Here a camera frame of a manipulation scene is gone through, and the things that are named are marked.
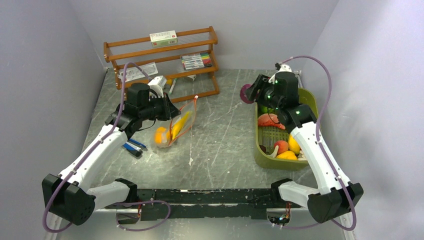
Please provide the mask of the purple toy onion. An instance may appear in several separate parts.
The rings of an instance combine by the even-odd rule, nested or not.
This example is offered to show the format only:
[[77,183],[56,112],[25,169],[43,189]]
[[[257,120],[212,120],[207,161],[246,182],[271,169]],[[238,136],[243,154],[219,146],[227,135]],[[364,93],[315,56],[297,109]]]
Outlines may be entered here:
[[252,104],[253,101],[249,100],[248,94],[246,93],[246,91],[251,87],[251,84],[245,84],[242,86],[242,88],[240,89],[240,99],[246,103],[246,104]]

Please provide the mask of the yellow toy banana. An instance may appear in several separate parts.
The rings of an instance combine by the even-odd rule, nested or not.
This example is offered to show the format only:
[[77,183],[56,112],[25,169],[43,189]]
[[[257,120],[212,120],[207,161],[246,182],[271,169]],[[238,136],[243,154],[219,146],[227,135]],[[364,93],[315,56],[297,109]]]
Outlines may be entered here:
[[171,140],[176,140],[180,135],[185,131],[184,128],[188,123],[189,118],[192,116],[192,111],[187,111],[182,117],[178,118],[178,120],[171,126]]

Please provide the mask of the orange toy bell pepper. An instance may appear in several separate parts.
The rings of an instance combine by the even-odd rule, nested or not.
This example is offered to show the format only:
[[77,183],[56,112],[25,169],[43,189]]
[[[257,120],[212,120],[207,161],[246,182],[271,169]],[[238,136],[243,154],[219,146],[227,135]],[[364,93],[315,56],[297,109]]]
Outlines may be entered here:
[[168,128],[160,126],[156,129],[154,133],[154,143],[161,148],[164,148],[169,145],[171,141],[171,133]]

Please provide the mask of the clear zip bag orange zipper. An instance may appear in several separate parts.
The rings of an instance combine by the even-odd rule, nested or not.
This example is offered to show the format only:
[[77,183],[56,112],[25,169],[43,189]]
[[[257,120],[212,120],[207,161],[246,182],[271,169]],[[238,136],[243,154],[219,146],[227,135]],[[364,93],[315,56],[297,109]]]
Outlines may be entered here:
[[163,122],[154,130],[151,139],[154,147],[170,147],[189,132],[196,120],[198,98],[199,96],[195,95],[192,100],[179,108],[180,115]]

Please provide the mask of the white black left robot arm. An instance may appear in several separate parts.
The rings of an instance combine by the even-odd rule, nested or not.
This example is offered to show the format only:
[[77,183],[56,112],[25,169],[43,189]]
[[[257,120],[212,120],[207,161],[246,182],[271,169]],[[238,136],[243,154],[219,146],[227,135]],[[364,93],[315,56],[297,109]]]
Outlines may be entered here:
[[59,174],[48,174],[42,180],[43,228],[50,233],[60,232],[48,227],[48,213],[79,226],[98,209],[110,205],[134,207],[139,200],[135,183],[118,178],[92,188],[94,177],[110,155],[142,129],[144,121],[169,121],[180,113],[167,93],[160,93],[146,83],[134,83],[127,91],[121,91],[120,103],[93,142]]

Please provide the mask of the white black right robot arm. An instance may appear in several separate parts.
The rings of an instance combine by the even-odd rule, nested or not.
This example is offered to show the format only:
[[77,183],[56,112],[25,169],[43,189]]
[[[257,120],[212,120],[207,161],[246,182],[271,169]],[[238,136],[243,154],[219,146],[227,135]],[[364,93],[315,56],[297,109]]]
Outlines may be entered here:
[[299,144],[315,177],[317,188],[285,179],[270,193],[270,202],[282,207],[291,202],[308,209],[319,224],[348,213],[364,194],[360,183],[352,183],[338,166],[321,135],[316,114],[299,96],[298,79],[292,72],[277,72],[273,78],[260,74],[240,91],[241,99],[274,110],[278,123]]

